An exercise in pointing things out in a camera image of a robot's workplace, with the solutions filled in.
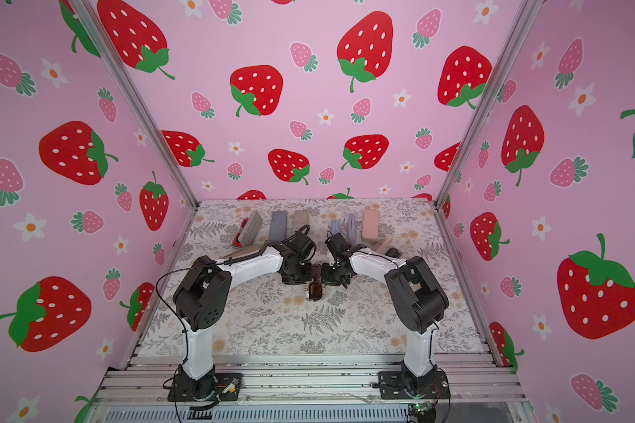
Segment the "floral table mat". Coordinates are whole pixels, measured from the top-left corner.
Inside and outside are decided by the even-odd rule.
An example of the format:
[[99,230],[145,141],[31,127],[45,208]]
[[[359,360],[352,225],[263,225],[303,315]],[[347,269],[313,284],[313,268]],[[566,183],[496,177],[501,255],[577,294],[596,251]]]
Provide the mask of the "floral table mat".
[[[317,244],[316,262],[328,259],[325,240],[332,220],[347,231],[347,217],[361,218],[366,208],[379,211],[379,241],[393,235],[403,258],[422,257],[439,280],[449,307],[433,340],[441,354],[472,354],[485,349],[474,325],[432,202],[422,199],[359,200],[210,200],[203,202],[179,250],[177,273],[161,283],[160,304],[139,346],[141,357],[180,357],[185,352],[181,324],[172,314],[172,294],[198,257],[219,258],[233,250],[242,220],[258,212],[269,220],[273,211],[310,213],[310,238]],[[216,355],[401,354],[407,330],[395,314],[384,284],[356,277],[348,288],[327,287],[319,301],[306,299],[302,287],[287,286],[270,274],[235,287],[225,312],[213,329]]]

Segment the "blue-grey case purple glasses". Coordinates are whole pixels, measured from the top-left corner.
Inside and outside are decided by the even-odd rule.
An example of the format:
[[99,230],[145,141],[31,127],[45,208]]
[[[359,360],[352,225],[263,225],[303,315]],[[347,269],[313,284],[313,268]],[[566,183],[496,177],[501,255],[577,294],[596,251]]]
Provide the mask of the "blue-grey case purple glasses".
[[280,243],[287,237],[288,214],[286,211],[273,211],[268,234],[270,243]]

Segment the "grey case tan interior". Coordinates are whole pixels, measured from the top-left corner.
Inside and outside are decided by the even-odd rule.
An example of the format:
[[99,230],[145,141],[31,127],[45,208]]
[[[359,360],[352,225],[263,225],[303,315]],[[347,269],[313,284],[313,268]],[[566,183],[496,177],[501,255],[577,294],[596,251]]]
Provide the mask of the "grey case tan interior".
[[357,221],[353,213],[347,217],[347,240],[352,246],[357,243]]

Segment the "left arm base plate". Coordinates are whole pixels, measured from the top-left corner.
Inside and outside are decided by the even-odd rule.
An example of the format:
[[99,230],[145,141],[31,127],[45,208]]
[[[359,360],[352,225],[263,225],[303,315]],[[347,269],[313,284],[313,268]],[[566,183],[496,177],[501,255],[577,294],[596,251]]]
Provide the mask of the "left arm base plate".
[[243,375],[239,373],[209,373],[196,381],[178,370],[162,388],[168,392],[169,402],[198,403],[213,408],[221,402],[238,400],[242,382]]

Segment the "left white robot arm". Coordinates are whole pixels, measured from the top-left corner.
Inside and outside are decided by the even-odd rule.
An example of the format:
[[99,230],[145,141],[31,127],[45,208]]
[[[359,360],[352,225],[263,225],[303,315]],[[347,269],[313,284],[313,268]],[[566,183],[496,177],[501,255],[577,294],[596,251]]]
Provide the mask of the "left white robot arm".
[[213,326],[222,318],[232,288],[268,274],[278,274],[286,285],[312,281],[316,245],[310,226],[300,227],[278,243],[264,243],[249,252],[228,257],[200,257],[188,269],[173,294],[172,312],[185,331],[185,360],[182,374],[192,382],[213,380]]

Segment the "grey case with red glasses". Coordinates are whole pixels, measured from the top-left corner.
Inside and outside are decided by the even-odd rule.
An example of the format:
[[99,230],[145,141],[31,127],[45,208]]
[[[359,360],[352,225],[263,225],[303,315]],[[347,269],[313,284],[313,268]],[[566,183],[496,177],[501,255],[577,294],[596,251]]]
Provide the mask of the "grey case with red glasses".
[[256,237],[263,225],[261,215],[254,211],[248,218],[241,223],[240,229],[232,245],[236,248],[248,248],[255,243]]

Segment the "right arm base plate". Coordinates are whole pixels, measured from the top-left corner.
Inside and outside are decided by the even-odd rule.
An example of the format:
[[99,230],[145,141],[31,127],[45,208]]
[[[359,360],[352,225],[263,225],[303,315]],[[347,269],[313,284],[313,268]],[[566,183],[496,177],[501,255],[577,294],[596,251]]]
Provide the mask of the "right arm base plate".
[[417,377],[409,372],[382,371],[371,387],[385,400],[441,400],[451,396],[446,373],[441,369]]

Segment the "pink case black glasses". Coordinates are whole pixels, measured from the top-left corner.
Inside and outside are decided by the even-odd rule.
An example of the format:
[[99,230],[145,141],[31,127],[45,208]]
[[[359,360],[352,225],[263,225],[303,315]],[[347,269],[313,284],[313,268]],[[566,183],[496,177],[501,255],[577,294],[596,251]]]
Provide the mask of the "pink case black glasses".
[[388,235],[386,239],[384,239],[384,241],[375,249],[375,253],[387,257],[399,258],[401,256],[401,252],[397,248],[393,247],[393,238],[394,236],[392,234]]

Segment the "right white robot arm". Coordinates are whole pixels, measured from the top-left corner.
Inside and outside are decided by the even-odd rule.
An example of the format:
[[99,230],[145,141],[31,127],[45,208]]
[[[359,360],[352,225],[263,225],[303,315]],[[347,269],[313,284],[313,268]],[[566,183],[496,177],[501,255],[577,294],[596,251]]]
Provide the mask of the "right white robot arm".
[[331,260],[322,265],[324,284],[348,287],[355,276],[386,284],[397,317],[409,331],[401,378],[407,392],[419,395],[437,375],[433,338],[449,307],[443,287],[421,257],[394,259],[362,244],[352,246],[342,234],[328,237],[326,247]]

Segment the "aluminium rail frame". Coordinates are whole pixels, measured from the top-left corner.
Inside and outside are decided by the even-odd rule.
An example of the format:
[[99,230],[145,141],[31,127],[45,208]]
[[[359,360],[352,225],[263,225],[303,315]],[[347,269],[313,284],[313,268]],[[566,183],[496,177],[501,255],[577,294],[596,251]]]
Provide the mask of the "aluminium rail frame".
[[438,354],[441,385],[425,399],[381,386],[400,370],[400,354],[217,356],[225,382],[238,379],[231,400],[168,399],[174,357],[134,357],[110,370],[86,406],[84,422],[409,422],[426,408],[435,422],[534,422],[513,370],[487,352]]

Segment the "pink case round glasses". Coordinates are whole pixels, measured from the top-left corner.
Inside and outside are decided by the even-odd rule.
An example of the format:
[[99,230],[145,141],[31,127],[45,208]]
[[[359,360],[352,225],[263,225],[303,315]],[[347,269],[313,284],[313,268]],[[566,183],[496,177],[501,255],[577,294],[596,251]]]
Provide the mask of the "pink case round glasses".
[[366,243],[375,243],[379,239],[380,214],[372,208],[363,212],[362,239]]

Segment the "grey case mint interior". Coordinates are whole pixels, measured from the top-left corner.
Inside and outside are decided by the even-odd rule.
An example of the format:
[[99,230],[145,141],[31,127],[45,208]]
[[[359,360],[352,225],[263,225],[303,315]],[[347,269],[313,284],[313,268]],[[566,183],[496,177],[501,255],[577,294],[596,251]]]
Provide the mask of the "grey case mint interior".
[[310,213],[306,210],[294,211],[289,215],[290,233],[294,234],[303,226],[308,225]]

